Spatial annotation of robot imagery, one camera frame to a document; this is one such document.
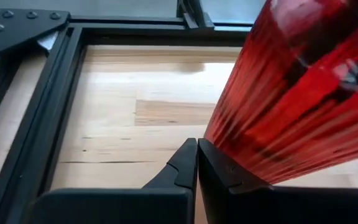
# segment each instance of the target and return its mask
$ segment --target black aluminum frame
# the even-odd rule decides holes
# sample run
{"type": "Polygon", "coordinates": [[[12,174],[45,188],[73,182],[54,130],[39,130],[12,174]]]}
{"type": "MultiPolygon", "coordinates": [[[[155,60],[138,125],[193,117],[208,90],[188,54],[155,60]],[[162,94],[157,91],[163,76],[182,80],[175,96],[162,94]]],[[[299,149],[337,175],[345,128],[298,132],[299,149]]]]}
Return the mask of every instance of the black aluminum frame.
{"type": "MultiPolygon", "coordinates": [[[[252,24],[213,23],[206,13],[200,15],[200,12],[203,10],[199,1],[179,0],[178,15],[181,17],[72,16],[69,18],[67,25],[59,30],[58,38],[48,55],[1,169],[0,223],[29,222],[32,205],[50,188],[86,54],[86,46],[241,47],[243,45],[252,24]]],[[[0,53],[0,102],[25,53],[31,52],[32,49],[34,45],[30,44],[20,48],[20,51],[16,49],[5,52],[3,49],[3,53],[0,53]]]]}

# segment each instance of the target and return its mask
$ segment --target black metal bracket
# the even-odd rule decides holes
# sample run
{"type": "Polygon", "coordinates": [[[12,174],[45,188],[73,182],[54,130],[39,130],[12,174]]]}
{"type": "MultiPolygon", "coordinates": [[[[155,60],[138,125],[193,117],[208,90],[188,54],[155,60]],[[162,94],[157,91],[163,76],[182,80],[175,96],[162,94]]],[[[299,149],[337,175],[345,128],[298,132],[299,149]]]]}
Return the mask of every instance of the black metal bracket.
{"type": "Polygon", "coordinates": [[[358,189],[271,186],[199,139],[200,186],[209,224],[358,223],[358,189]]]}
{"type": "Polygon", "coordinates": [[[65,11],[1,9],[0,55],[64,27],[69,17],[65,11]]]}
{"type": "Polygon", "coordinates": [[[214,29],[214,23],[204,12],[200,0],[178,0],[177,17],[183,17],[190,29],[214,29]]]}
{"type": "Polygon", "coordinates": [[[194,223],[198,150],[188,139],[142,189],[61,189],[41,196],[32,223],[194,223]]]}

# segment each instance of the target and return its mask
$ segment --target wooden surface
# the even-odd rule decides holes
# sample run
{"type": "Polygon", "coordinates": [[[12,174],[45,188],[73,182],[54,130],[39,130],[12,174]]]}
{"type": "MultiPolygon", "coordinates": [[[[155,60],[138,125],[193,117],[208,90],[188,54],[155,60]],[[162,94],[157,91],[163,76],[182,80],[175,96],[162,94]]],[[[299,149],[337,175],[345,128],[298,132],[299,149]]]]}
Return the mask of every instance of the wooden surface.
{"type": "MultiPolygon", "coordinates": [[[[89,47],[52,189],[140,188],[203,136],[239,49],[152,48],[89,47]]],[[[44,63],[26,60],[0,106],[0,168],[44,63]]],[[[358,161],[279,185],[358,187],[358,161]]]]}

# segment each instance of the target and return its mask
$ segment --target wooden board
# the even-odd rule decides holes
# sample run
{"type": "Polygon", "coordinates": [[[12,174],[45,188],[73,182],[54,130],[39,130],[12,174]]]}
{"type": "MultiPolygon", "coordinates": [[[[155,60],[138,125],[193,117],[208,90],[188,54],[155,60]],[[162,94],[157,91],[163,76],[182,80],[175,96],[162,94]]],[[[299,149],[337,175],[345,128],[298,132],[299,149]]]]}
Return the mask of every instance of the wooden board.
{"type": "MultiPolygon", "coordinates": [[[[238,52],[89,47],[52,189],[142,187],[186,138],[203,136],[238,52]]],[[[0,107],[0,168],[44,63],[27,59],[0,107]]],[[[358,161],[279,185],[358,187],[358,161]]],[[[200,196],[196,219],[206,223],[200,196]]]]}

